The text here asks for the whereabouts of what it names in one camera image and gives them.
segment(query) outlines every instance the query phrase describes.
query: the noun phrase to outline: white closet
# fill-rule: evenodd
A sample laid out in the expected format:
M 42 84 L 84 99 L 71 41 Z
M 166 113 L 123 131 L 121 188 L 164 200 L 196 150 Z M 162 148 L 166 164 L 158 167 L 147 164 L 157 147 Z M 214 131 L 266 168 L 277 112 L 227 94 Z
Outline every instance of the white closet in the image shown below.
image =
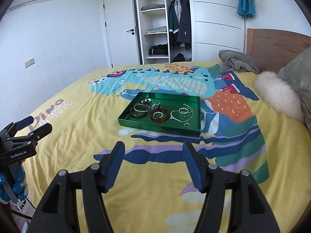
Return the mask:
M 172 0 L 136 0 L 143 64 L 170 63 L 179 53 L 182 53 L 186 60 L 192 56 L 191 51 L 186 51 L 185 47 L 181 47 L 178 50 L 169 47 L 168 17 L 171 1 Z M 153 3 L 164 4 L 165 7 L 160 9 L 141 11 L 143 6 Z M 155 29 L 162 26 L 166 26 L 167 32 L 146 33 L 150 29 Z M 151 46 L 166 43 L 169 47 L 168 56 L 149 55 L 149 49 Z
M 220 50 L 244 52 L 245 20 L 237 14 L 238 0 L 189 0 L 192 27 L 192 49 L 186 51 L 169 47 L 169 55 L 149 55 L 149 48 L 169 44 L 168 16 L 172 0 L 137 0 L 139 33 L 143 64 L 170 63 L 182 53 L 186 60 L 211 61 L 219 59 Z M 165 8 L 141 11 L 141 7 L 164 4 Z M 146 34 L 150 29 L 166 26 L 167 32 Z

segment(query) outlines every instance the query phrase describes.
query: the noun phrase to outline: wall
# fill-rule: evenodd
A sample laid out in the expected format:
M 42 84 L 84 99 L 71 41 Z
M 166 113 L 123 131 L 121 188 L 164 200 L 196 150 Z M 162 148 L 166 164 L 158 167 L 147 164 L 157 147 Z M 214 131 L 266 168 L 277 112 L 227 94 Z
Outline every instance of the wall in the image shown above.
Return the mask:
M 24 63 L 35 59 L 25 69 Z M 84 75 L 108 67 L 98 0 L 50 0 L 0 21 L 0 130 Z
M 276 29 L 311 36 L 311 27 L 294 0 L 254 0 L 256 17 L 247 20 L 253 29 Z

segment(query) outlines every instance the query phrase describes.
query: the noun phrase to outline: white door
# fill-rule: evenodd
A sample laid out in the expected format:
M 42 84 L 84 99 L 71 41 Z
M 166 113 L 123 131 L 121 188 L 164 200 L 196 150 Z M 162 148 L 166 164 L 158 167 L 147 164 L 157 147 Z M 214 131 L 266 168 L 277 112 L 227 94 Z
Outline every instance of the white door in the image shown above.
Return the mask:
M 133 0 L 104 0 L 112 65 L 138 65 Z

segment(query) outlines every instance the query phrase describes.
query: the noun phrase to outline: wooden headboard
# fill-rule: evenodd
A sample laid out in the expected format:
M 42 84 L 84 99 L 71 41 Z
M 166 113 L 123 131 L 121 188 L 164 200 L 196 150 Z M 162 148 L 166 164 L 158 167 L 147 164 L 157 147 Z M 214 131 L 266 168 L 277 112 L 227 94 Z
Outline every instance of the wooden headboard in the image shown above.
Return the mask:
M 288 31 L 247 29 L 247 51 L 262 71 L 278 73 L 311 46 L 311 37 Z

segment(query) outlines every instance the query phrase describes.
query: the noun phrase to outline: silver bolt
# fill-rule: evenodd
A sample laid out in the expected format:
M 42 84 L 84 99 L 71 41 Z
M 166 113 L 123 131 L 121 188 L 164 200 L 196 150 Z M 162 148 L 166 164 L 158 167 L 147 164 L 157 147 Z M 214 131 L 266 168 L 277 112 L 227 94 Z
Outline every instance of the silver bolt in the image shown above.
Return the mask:
M 209 164 L 208 168 L 215 170 L 217 168 L 217 165 L 216 164 Z
M 93 165 L 91 165 L 91 169 L 93 169 L 93 170 L 99 169 L 99 164 L 93 164 Z
M 242 175 L 244 175 L 246 177 L 249 175 L 249 171 L 247 171 L 247 170 L 242 170 L 241 173 L 242 173 Z
M 67 173 L 66 170 L 60 170 L 59 171 L 59 176 L 65 176 L 66 173 Z

